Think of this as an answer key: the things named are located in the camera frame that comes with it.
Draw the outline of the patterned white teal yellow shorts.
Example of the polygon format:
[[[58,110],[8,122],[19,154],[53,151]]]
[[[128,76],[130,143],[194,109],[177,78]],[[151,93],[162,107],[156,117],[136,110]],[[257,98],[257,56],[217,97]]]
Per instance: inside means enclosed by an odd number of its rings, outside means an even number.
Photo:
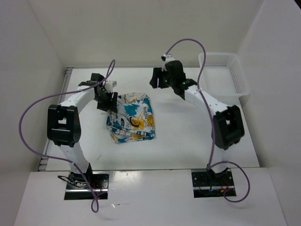
[[[106,120],[114,143],[128,143],[155,138],[155,122],[151,100],[145,93],[127,93],[117,97],[117,112],[109,112]]]

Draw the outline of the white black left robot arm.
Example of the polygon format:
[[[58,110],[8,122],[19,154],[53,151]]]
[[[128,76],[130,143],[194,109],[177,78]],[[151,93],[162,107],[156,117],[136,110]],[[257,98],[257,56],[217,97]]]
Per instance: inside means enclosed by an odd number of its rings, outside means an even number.
[[[116,113],[118,94],[113,91],[116,85],[116,81],[106,81],[101,74],[93,73],[90,80],[81,82],[67,100],[48,108],[47,137],[68,160],[71,169],[68,180],[77,181],[83,188],[92,186],[94,176],[79,143],[79,114],[93,100],[97,102],[97,109]]]

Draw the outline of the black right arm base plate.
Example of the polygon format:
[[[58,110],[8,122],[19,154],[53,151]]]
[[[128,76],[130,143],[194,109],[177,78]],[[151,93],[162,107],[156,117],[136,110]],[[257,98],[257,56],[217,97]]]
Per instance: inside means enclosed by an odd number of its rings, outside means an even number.
[[[191,171],[194,198],[234,197],[236,195],[234,180],[230,169],[217,176],[210,175],[206,169]]]

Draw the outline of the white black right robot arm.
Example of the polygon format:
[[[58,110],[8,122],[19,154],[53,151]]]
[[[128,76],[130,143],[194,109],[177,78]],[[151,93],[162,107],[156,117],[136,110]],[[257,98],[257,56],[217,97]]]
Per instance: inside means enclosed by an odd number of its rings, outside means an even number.
[[[229,106],[219,102],[198,86],[193,79],[186,78],[183,65],[172,56],[162,56],[162,67],[153,69],[150,85],[152,88],[169,88],[183,100],[196,107],[208,111],[212,125],[211,138],[213,147],[227,150],[237,144],[244,136],[245,130],[241,112],[238,106]]]

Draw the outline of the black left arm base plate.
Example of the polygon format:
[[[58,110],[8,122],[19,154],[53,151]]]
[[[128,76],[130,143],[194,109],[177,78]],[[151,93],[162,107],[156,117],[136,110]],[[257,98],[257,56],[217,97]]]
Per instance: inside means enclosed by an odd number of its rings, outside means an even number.
[[[108,171],[94,171],[90,177],[90,186],[98,200],[108,199],[109,175]],[[66,182],[64,200],[92,200],[94,198],[84,179],[76,179],[71,173],[68,176],[58,176],[58,178]]]

